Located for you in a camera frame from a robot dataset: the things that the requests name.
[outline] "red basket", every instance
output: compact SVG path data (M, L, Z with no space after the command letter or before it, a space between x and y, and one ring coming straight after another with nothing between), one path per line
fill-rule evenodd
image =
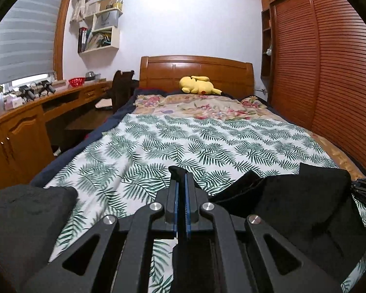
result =
M69 79L69 85L72 87L79 87L85 82L85 77L77 77Z

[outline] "white wall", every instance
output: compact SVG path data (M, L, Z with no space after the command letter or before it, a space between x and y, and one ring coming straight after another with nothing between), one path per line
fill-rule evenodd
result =
M134 70L141 56L201 55L251 62L256 89L262 60L261 0L123 0L118 51L77 54L78 26L64 36L63 73L69 79L88 70L112 79Z

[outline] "cabinet handle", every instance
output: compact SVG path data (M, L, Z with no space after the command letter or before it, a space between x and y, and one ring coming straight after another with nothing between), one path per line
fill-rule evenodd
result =
M12 149L12 145L11 145L11 142L10 142L10 138L9 137L7 137L7 141L8 141L8 145L10 146L11 156L12 156L12 158L14 158L14 150Z
M0 143L1 143L1 148L3 149L3 153L4 153L4 156L5 156L5 159L8 162L8 155L7 155L7 152L5 151L5 148L4 148L4 142L0 142Z

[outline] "triangular cutout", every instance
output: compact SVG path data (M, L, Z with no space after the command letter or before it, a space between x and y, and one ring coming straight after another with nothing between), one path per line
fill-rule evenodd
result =
M264 241L275 261L275 265L279 274L286 275L301 266L301 262L297 260L289 251L287 251L278 241L269 234L264 235Z
M83 244L75 253L64 261L62 267L77 275L84 275L92 254L98 245L100 236L93 235L85 244Z

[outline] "silver screw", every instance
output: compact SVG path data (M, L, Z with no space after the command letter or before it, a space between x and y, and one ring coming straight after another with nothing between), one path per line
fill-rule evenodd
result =
M115 223L115 220L116 220L116 218L113 215L108 215L103 218L103 222L106 225L112 225L113 223Z
M152 210L154 210L154 211L160 210L161 207L162 207L162 205L160 203L157 203L157 202L151 203L149 205L149 208L152 209Z
M258 215L250 215L248 217L248 221L253 225L257 225L262 221L262 219Z
M213 203L203 203L202 208L206 211L210 211L210 210L214 209L214 204Z

